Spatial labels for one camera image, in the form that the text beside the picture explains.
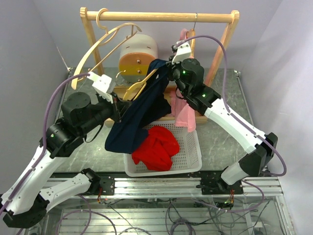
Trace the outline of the light wooden hanger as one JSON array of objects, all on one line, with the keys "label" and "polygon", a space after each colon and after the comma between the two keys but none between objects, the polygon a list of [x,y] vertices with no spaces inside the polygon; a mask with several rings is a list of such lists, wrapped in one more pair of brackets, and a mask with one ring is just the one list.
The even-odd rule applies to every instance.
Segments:
[{"label": "light wooden hanger", "polygon": [[[141,32],[141,28],[136,25],[135,23],[123,23],[118,25],[117,27],[109,30],[106,26],[102,25],[100,23],[100,17],[108,12],[108,9],[102,8],[100,9],[97,14],[96,14],[96,25],[98,26],[99,29],[104,30],[105,34],[100,37],[98,40],[95,38],[95,34],[92,28],[92,23],[90,20],[87,19],[87,13],[88,10],[85,7],[82,7],[80,9],[80,16],[82,18],[83,26],[85,28],[89,43],[90,43],[90,48],[88,51],[84,54],[80,62],[78,63],[76,70],[74,72],[74,75],[78,75],[81,73],[83,66],[85,65],[87,59],[92,55],[95,60],[95,66],[91,69],[92,71],[95,69],[98,69],[101,75],[104,74],[104,69],[102,66],[102,63],[113,53],[115,52],[122,44],[124,44],[126,41],[131,39],[133,36],[135,36],[137,33]],[[99,48],[110,42],[120,31],[120,29],[130,26],[131,27],[131,33],[130,35],[126,36],[126,38],[120,42],[114,49],[112,49],[104,58],[100,57],[100,52]]]}]

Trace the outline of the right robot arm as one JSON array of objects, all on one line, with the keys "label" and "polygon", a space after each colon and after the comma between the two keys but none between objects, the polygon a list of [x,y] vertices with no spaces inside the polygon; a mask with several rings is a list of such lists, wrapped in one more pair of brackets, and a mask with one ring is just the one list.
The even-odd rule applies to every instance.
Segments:
[{"label": "right robot arm", "polygon": [[167,62],[169,79],[174,81],[181,99],[202,116],[214,121],[230,134],[246,155],[225,168],[215,183],[216,190],[228,193],[233,184],[245,177],[257,177],[273,158],[278,137],[265,134],[239,116],[214,89],[203,83],[204,68],[196,59]]}]

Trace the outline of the red t shirt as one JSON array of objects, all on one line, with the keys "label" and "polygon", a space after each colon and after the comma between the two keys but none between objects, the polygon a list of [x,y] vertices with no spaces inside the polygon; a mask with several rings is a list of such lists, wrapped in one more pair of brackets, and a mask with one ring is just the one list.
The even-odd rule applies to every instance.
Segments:
[{"label": "red t shirt", "polygon": [[144,163],[148,170],[168,171],[173,164],[171,158],[179,151],[179,143],[171,131],[153,126],[145,141],[132,153],[132,160],[136,165]]}]

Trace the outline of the yellow wooden hanger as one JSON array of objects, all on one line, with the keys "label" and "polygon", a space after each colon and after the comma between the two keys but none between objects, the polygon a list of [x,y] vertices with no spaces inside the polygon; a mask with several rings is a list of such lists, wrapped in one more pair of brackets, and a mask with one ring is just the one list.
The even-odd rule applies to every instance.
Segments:
[{"label": "yellow wooden hanger", "polygon": [[150,79],[151,76],[154,75],[156,71],[157,69],[152,70],[142,81],[136,82],[132,84],[130,87],[115,86],[113,91],[116,92],[117,94],[122,94],[123,100],[129,100],[131,98],[131,95],[134,94],[133,100],[135,100],[138,98],[138,96],[142,93],[143,89],[146,87],[148,79]]}]

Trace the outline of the navy blue t shirt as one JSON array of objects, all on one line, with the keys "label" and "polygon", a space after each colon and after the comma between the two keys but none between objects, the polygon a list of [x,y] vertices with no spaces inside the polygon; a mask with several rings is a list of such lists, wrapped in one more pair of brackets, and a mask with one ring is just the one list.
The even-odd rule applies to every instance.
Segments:
[{"label": "navy blue t shirt", "polygon": [[146,87],[125,112],[121,122],[114,123],[107,139],[105,149],[109,152],[131,154],[148,137],[144,127],[171,113],[171,106],[164,98],[169,83],[166,61],[153,60],[148,68],[156,72],[147,80]]}]

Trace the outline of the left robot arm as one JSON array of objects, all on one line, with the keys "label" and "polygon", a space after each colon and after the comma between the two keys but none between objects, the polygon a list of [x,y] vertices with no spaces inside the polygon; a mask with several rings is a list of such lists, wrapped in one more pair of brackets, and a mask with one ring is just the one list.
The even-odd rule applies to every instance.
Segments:
[{"label": "left robot arm", "polygon": [[112,101],[97,95],[91,103],[87,93],[71,94],[61,105],[63,116],[46,130],[27,169],[26,179],[20,178],[11,189],[0,196],[5,207],[3,221],[9,228],[26,229],[36,225],[52,208],[77,194],[95,194],[101,178],[90,168],[50,188],[44,185],[52,173],[72,152],[87,141],[87,134],[107,119],[121,120],[131,101],[121,100],[112,93]]}]

